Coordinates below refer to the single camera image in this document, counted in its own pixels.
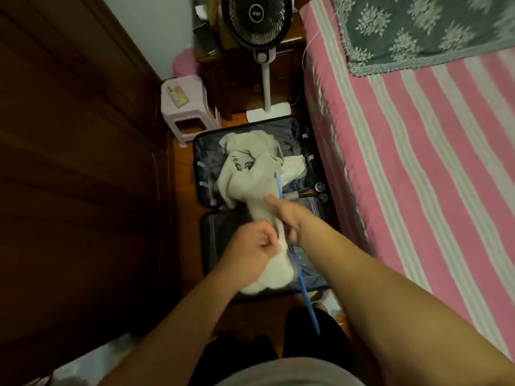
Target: fan logo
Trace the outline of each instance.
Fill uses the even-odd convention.
[[[254,23],[259,23],[263,19],[264,15],[265,14],[263,13],[263,7],[261,5],[252,4],[250,6],[249,16]]]

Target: black pants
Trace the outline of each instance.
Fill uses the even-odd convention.
[[[290,310],[284,325],[284,358],[311,357],[334,363],[351,373],[358,372],[357,356],[347,335],[325,311],[314,309],[320,326],[317,336],[305,307]],[[266,336],[240,347],[230,333],[223,333],[204,350],[190,386],[211,386],[255,364],[277,359]]]

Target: gray shirt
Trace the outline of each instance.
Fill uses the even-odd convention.
[[[237,372],[217,386],[364,386],[347,370],[313,358],[287,358]]]

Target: wardrobe door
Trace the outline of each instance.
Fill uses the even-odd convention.
[[[160,82],[109,13],[0,0],[2,385],[149,327],[178,298]]]

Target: pedestal fan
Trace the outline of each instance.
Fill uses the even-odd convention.
[[[271,104],[270,62],[275,47],[284,39],[293,16],[293,0],[222,0],[222,17],[231,36],[254,51],[261,64],[265,108],[247,111],[248,122],[291,115],[288,102]]]

